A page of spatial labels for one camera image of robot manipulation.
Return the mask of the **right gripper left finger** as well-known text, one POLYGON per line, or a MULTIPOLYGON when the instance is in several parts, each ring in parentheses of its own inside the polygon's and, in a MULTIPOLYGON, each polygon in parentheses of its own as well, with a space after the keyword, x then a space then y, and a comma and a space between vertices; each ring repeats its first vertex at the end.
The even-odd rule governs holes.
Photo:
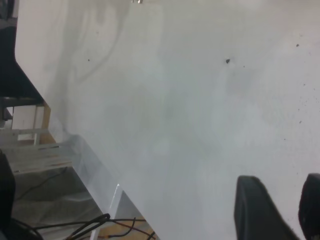
POLYGON ((237 179, 234 223, 238 240, 297 240, 265 185, 255 176, 237 179))

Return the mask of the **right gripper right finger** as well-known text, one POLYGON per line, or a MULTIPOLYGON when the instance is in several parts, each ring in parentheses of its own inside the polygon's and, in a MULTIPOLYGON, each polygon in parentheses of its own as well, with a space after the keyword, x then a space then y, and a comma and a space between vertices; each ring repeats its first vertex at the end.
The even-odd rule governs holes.
POLYGON ((320 174, 310 173, 302 187, 298 211, 306 240, 320 239, 320 174))

